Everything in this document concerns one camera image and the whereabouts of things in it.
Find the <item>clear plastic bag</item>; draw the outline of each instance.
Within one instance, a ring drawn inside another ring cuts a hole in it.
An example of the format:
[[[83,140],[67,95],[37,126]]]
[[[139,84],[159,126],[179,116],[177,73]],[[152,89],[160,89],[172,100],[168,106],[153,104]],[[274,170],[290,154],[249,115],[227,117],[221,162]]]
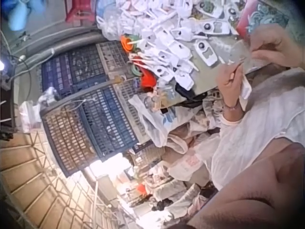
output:
[[[119,41],[122,34],[120,27],[121,10],[113,3],[105,5],[102,0],[97,1],[96,22],[97,27],[102,31],[103,36],[110,41]]]
[[[267,61],[254,60],[248,45],[243,41],[238,41],[230,50],[229,62],[243,62],[244,74],[254,72],[269,64]]]

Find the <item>white shirt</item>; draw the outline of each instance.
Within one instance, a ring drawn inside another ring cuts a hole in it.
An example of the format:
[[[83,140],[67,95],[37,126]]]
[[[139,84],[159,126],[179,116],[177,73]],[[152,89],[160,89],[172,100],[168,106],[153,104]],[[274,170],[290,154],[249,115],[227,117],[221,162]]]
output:
[[[220,190],[249,167],[271,140],[285,137],[305,146],[305,72],[273,76],[253,89],[240,123],[222,124],[211,177]]]

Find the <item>orange plastic item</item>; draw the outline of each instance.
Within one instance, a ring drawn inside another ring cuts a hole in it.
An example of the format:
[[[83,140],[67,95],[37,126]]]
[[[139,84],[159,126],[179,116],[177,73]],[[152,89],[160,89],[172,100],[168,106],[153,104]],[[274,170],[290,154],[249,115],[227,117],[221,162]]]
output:
[[[142,195],[144,195],[144,196],[147,195],[145,185],[139,184],[139,186],[137,187],[137,190],[138,190]]]
[[[121,44],[125,52],[131,52],[133,49],[133,44],[128,44],[129,42],[131,42],[130,38],[125,37],[124,35],[121,36]]]
[[[141,65],[145,65],[143,62],[141,61],[134,61],[135,63],[141,64]],[[157,85],[157,80],[154,77],[153,73],[141,66],[138,66],[138,68],[141,70],[141,72],[143,73],[143,76],[141,77],[141,87],[145,88],[145,87],[155,87]]]

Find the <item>plastic crate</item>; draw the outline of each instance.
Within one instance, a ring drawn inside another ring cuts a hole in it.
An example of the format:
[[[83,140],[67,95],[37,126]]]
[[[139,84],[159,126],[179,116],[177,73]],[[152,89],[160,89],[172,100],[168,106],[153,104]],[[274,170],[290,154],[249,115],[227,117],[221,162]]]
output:
[[[87,81],[75,86],[75,90],[80,91],[98,83],[95,80]],[[87,100],[79,108],[81,120],[102,161],[130,149],[138,142],[113,86],[87,93],[80,99]]]
[[[124,81],[123,83],[115,84],[114,88],[128,117],[128,120],[133,126],[133,130],[138,138],[138,141],[140,143],[145,143],[150,138],[146,134],[145,127],[140,121],[137,110],[128,102],[129,99],[137,94],[139,84],[139,78],[133,78],[131,80]]]
[[[126,70],[126,63],[129,59],[120,42],[103,42],[98,45],[106,73]]]
[[[145,148],[147,148],[148,146],[152,145],[153,144],[153,141],[152,140],[149,140],[147,142],[145,142],[144,144],[141,144],[141,145],[134,145],[132,148],[131,148],[131,152],[133,154],[137,154],[139,153],[140,151],[144,150]]]
[[[71,102],[57,114],[42,117],[50,147],[66,177],[98,159],[75,110],[78,104]]]
[[[73,83],[67,53],[51,58],[41,65],[41,84],[42,91],[52,86],[62,97],[67,90],[72,89]]]
[[[96,45],[87,45],[68,52],[72,81],[74,84],[98,79],[108,81]]]

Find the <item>light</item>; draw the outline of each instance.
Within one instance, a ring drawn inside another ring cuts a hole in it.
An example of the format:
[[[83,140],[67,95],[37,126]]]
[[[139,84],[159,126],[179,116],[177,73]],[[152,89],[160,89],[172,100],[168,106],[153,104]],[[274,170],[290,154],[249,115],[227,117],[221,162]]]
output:
[[[0,71],[2,71],[4,69],[4,63],[2,63],[2,61],[0,61]]]

